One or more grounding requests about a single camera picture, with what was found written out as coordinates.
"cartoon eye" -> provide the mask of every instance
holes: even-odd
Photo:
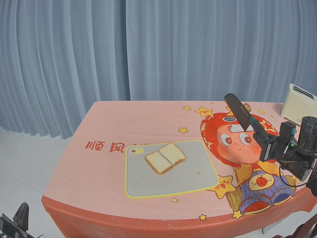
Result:
[[[245,133],[240,134],[240,140],[245,145],[249,145],[251,143],[251,138]]]
[[[232,143],[231,137],[229,137],[227,134],[222,134],[222,135],[221,135],[221,141],[222,141],[222,143],[224,143],[225,145],[231,145],[231,143]]]

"blue-gray curtain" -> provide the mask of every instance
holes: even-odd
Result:
[[[125,0],[0,0],[0,126],[67,138],[129,99]]]
[[[126,0],[132,100],[317,94],[317,0]]]
[[[71,136],[94,101],[317,95],[317,0],[0,0],[0,126]]]

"red chinese characters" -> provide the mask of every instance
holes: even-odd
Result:
[[[105,141],[95,141],[95,142],[91,142],[89,141],[85,147],[85,149],[95,149],[96,151],[101,151],[101,149],[104,147]]]
[[[110,148],[110,153],[113,151],[118,151],[123,153],[124,143],[112,143]]]

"black knife blade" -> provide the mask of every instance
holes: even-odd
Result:
[[[242,129],[244,129],[244,131],[247,131],[247,129],[251,125],[251,114],[249,113],[249,111],[233,93],[228,93],[224,97],[224,99],[227,102],[232,113],[240,123]]]

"bread slice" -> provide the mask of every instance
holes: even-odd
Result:
[[[163,146],[159,152],[173,165],[177,165],[180,162],[186,160],[182,151],[173,143],[168,143]]]
[[[159,175],[164,174],[173,167],[173,165],[164,159],[164,157],[159,152],[146,155],[145,160]]]

